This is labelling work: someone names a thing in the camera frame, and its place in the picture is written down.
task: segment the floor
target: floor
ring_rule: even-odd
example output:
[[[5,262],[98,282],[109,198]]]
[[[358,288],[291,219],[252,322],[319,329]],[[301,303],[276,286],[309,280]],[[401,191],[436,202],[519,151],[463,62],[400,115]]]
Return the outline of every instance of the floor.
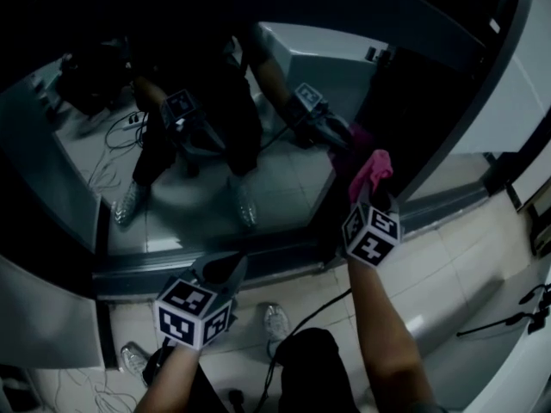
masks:
[[[524,216],[509,197],[499,194],[483,206],[403,243],[380,268],[383,284],[406,326],[426,355],[452,334],[492,292],[492,284],[516,274],[531,261]],[[204,350],[201,365],[221,398],[232,388],[245,394],[245,411],[252,411],[268,369],[262,327],[266,302],[280,303],[296,325],[302,318],[349,287],[345,266],[244,291],[238,296],[238,321]],[[153,327],[151,304],[111,308],[115,347],[137,342],[154,352],[161,339]],[[376,411],[356,337],[351,298],[341,300],[314,318],[309,326],[328,329],[336,339],[352,390],[362,412]],[[281,392],[280,369],[263,411],[276,411]],[[145,387],[128,373],[90,369],[35,370],[34,379],[45,404],[59,412],[94,412],[96,403],[132,411]]]
[[[131,96],[121,104],[122,107],[86,136],[78,133],[84,117],[76,111],[67,115],[56,132],[77,171],[109,204],[126,192],[140,154],[137,145],[124,150],[106,150],[104,139],[109,128],[136,109]],[[270,111],[264,114],[261,111],[264,142],[282,126],[266,120],[270,115]],[[110,134],[111,145],[133,142],[135,129],[123,131],[124,123],[115,126]],[[258,158],[258,168],[248,176],[251,196],[257,205],[255,233],[306,225],[330,185],[331,171],[325,150],[302,150],[289,142],[287,134],[263,151]],[[186,174],[185,162],[177,157],[176,163],[153,184],[146,210],[128,228],[111,223],[109,254],[179,248],[197,251],[213,240],[242,237],[245,231],[227,194],[229,174],[223,160],[204,161],[199,176],[191,179]]]
[[[448,155],[408,200],[477,182],[489,168],[482,153]]]

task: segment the shoe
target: shoe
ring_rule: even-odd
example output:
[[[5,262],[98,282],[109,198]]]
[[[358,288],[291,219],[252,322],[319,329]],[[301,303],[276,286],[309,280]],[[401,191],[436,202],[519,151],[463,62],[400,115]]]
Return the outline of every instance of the shoe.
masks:
[[[231,175],[227,179],[227,186],[232,192],[232,199],[241,223],[247,228],[256,226],[257,206],[245,184],[245,179],[241,176]]]
[[[280,343],[291,333],[291,323],[283,308],[270,304],[264,314],[264,329],[268,334],[268,356],[272,360]]]
[[[129,225],[138,210],[144,205],[148,194],[149,187],[142,187],[132,181],[124,197],[113,203],[112,211],[115,222],[120,226]]]
[[[145,385],[142,373],[145,370],[145,366],[147,366],[150,356],[144,352],[138,344],[129,342],[126,346],[122,347],[121,358],[128,372],[140,379]]]

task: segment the mirror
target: mirror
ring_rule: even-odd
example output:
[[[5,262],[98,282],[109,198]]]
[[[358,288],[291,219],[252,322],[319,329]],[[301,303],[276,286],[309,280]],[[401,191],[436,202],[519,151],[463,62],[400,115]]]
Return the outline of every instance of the mirror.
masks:
[[[195,33],[89,44],[29,78],[58,145],[112,210],[112,255],[306,227],[338,168],[334,137],[350,138],[387,53],[379,41],[286,23]],[[332,122],[293,123],[288,104],[303,83]],[[191,110],[170,110],[183,104]]]

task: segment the pink cloth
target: pink cloth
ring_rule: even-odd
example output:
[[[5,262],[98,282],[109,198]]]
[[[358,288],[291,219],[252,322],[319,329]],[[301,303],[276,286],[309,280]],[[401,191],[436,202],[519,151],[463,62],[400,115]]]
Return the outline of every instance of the pink cloth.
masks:
[[[375,150],[368,161],[358,171],[358,174],[348,188],[350,203],[358,200],[365,182],[371,183],[371,194],[379,186],[381,179],[387,179],[393,175],[393,166],[390,163],[390,155],[386,150]]]

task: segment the forearm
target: forearm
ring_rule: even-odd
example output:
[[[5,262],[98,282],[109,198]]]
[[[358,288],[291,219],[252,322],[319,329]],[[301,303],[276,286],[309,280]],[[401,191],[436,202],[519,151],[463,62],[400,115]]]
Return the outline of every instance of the forearm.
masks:
[[[139,401],[136,412],[176,413],[185,411],[191,386],[199,365],[200,353],[177,346],[145,396]]]
[[[251,67],[258,86],[276,112],[285,120],[285,105],[291,97],[281,67],[273,58]]]
[[[160,87],[152,83],[146,77],[137,76],[134,82],[134,96],[136,104],[142,111],[151,112],[159,110],[167,95]]]
[[[380,411],[432,402],[417,344],[376,270],[350,258],[349,275],[362,357]]]

